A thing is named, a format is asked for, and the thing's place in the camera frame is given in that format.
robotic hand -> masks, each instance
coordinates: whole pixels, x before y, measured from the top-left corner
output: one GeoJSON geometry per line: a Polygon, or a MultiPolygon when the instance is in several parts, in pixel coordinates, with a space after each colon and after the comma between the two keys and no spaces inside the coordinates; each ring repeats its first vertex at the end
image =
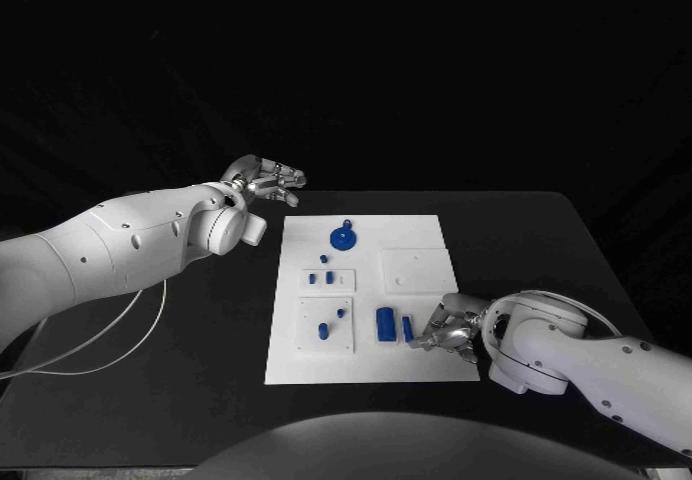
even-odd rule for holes
{"type": "Polygon", "coordinates": [[[41,320],[141,291],[195,260],[255,246],[267,222],[255,198],[299,205],[300,170],[245,155],[221,181],[114,198],[49,230],[0,242],[0,352],[41,320]]]}
{"type": "Polygon", "coordinates": [[[575,300],[528,290],[492,302],[449,293],[411,348],[444,348],[477,363],[482,332],[493,359],[489,377],[515,393],[562,395],[570,382],[596,410],[692,457],[692,359],[623,336],[575,300]],[[584,338],[588,313],[613,337],[584,338]]]}

blue disc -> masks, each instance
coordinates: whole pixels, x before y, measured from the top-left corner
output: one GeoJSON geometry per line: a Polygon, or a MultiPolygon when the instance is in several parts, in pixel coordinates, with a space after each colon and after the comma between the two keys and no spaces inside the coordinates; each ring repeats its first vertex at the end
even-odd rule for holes
{"type": "Polygon", "coordinates": [[[338,250],[349,250],[353,248],[353,245],[356,244],[356,234],[353,233],[353,230],[350,229],[350,220],[343,221],[343,226],[342,228],[338,228],[329,237],[329,241],[332,243],[332,246],[338,250]]]}

blue object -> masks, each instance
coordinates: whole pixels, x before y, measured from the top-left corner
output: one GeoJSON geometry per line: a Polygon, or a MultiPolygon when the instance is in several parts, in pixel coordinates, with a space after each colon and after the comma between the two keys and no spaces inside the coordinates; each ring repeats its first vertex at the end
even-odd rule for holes
{"type": "Polygon", "coordinates": [[[414,339],[414,329],[411,328],[411,317],[408,315],[404,315],[404,317],[401,317],[401,322],[404,323],[404,337],[408,343],[414,339]]]}
{"type": "Polygon", "coordinates": [[[378,340],[381,342],[397,341],[394,310],[389,307],[378,308],[378,340]]]}
{"type": "Polygon", "coordinates": [[[332,246],[338,250],[349,250],[356,244],[356,234],[353,233],[350,227],[350,220],[345,220],[342,228],[338,228],[329,237],[332,246]]]}
{"type": "Polygon", "coordinates": [[[326,323],[320,323],[320,339],[326,340],[329,338],[329,327],[326,323]]]}

black table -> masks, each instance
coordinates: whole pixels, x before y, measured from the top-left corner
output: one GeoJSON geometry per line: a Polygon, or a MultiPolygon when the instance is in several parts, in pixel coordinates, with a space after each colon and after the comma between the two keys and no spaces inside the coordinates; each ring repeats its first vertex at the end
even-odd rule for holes
{"type": "MultiPolygon", "coordinates": [[[[299,209],[254,202],[251,210],[270,224],[258,247],[241,243],[169,280],[160,326],[128,358],[91,375],[15,380],[0,402],[0,467],[190,467],[274,427],[378,410],[506,426],[624,466],[692,465],[603,417],[573,385],[562,396],[506,390],[487,378],[485,351],[480,382],[265,386],[286,215],[436,214],[462,293],[493,299],[526,289],[554,291],[598,310],[623,334],[652,341],[562,195],[299,191],[299,196],[299,209]]],[[[162,293],[163,284],[149,289],[118,327],[51,368],[95,368],[117,358],[150,327],[162,293]]],[[[87,340],[133,296],[95,300],[55,316],[23,364],[87,340]]]]}

black background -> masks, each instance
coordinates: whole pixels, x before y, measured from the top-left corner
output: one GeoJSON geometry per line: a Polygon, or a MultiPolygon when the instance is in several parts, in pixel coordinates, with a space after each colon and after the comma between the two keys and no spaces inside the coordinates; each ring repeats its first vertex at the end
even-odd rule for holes
{"type": "Polygon", "coordinates": [[[87,5],[2,7],[6,235],[247,153],[306,190],[558,191],[692,355],[684,11],[87,5]]]}

